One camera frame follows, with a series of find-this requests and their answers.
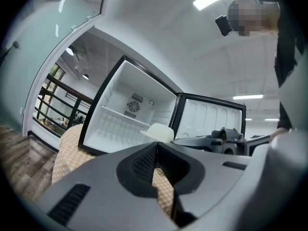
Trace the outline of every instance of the open fridge door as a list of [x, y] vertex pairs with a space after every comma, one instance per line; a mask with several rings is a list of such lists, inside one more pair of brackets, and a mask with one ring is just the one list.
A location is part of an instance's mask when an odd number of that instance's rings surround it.
[[222, 127], [245, 135], [246, 106], [215, 98], [181, 93], [170, 127], [175, 139], [210, 135]]

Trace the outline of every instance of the person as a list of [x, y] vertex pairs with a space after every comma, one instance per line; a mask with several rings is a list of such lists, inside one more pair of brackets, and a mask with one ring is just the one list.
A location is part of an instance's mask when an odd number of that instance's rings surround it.
[[[302, 30], [288, 7], [282, 2], [261, 5], [254, 0], [233, 0], [228, 7], [227, 19], [233, 31], [240, 36], [278, 34], [274, 69], [280, 88], [297, 64], [295, 46], [303, 54], [306, 44]], [[279, 110], [280, 119], [277, 130], [270, 136], [271, 140], [292, 127], [281, 103]]]

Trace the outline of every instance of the mini fridge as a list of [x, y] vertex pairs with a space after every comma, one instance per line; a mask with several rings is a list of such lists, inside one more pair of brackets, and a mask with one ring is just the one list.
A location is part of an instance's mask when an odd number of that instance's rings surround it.
[[111, 70], [84, 122], [78, 146], [95, 154], [149, 142], [140, 131], [161, 123], [175, 139], [210, 135], [222, 127], [245, 134], [246, 106], [199, 95], [176, 93], [127, 56]]

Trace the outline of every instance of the black fridge frame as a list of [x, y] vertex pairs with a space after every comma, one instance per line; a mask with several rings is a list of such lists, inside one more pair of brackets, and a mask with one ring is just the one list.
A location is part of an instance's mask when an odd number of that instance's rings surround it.
[[246, 106], [239, 104], [239, 103], [233, 103], [221, 99], [216, 99], [216, 98], [210, 98], [210, 97], [205, 97], [205, 96], [199, 96], [199, 95], [194, 95], [194, 94], [189, 94], [189, 93], [178, 93], [178, 96], [180, 97], [180, 100], [178, 101], [177, 107], [175, 107], [174, 112], [173, 112], [173, 119], [169, 123], [169, 127], [171, 127], [174, 131], [174, 136], [176, 136], [180, 121], [182, 118], [182, 114], [185, 108], [185, 103], [186, 99], [191, 99], [191, 100], [196, 100], [196, 101], [201, 101], [201, 102], [206, 102], [206, 103], [213, 103], [213, 104], [218, 104], [222, 106], [226, 106], [229, 108], [237, 109], [242, 111], [242, 126], [241, 126], [241, 133], [245, 137], [245, 130], [246, 130]]
[[119, 69], [119, 67], [122, 65], [122, 63], [124, 61], [128, 61], [129, 63], [133, 64], [135, 67], [139, 68], [140, 70], [142, 70], [143, 72], [145, 72], [147, 75], [149, 75], [150, 77], [152, 77], [154, 80], [156, 80], [158, 83], [160, 83], [161, 85], [163, 85], [165, 88], [167, 88], [170, 92], [172, 92], [174, 95], [177, 95], [178, 93], [176, 91], [174, 91], [170, 86], [168, 86], [165, 82], [163, 82], [160, 78], [158, 78], [156, 75], [154, 75], [152, 72], [150, 72], [148, 69], [146, 69], [145, 67], [143, 67], [141, 64], [139, 64], [138, 62], [136, 62], [135, 60], [129, 58], [126, 55], [123, 55], [121, 57], [121, 59], [115, 64], [115, 66], [112, 68], [112, 70], [110, 71], [110, 73], [107, 75], [106, 79], [104, 80], [103, 84], [101, 85], [101, 87], [99, 88], [97, 94], [95, 95], [95, 98], [93, 99], [92, 105], [89, 108], [88, 114], [86, 116], [85, 122], [83, 124], [81, 133], [80, 133], [80, 137], [79, 137], [79, 141], [78, 141], [78, 147], [84, 150], [87, 150], [91, 153], [95, 153], [95, 154], [106, 154], [102, 151], [93, 149], [91, 147], [88, 147], [86, 145], [83, 144], [87, 130], [88, 130], [88, 126], [90, 123], [90, 120], [92, 118], [93, 112], [101, 98], [101, 95], [103, 94], [103, 92], [105, 91], [108, 83], [110, 82], [111, 78], [115, 75], [115, 73], [117, 72], [117, 70]]

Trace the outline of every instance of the glass wall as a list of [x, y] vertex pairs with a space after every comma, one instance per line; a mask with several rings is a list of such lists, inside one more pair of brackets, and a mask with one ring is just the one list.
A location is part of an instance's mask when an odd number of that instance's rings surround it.
[[28, 94], [46, 58], [75, 28], [97, 16], [101, 3], [30, 0], [24, 6], [3, 43], [8, 53], [0, 66], [0, 119], [12, 129], [22, 131]]
[[[64, 75], [64, 71], [57, 64], [55, 64], [54, 66], [52, 66], [49, 74], [55, 79], [61, 80]], [[42, 87], [54, 94], [57, 85], [46, 78]], [[51, 99], [52, 96], [50, 95], [39, 95], [35, 107], [46, 115], [48, 111], [48, 106], [45, 103], [50, 104]], [[41, 113], [37, 112], [37, 110], [34, 111], [33, 116], [36, 117], [38, 120], [44, 119], [44, 116]]]

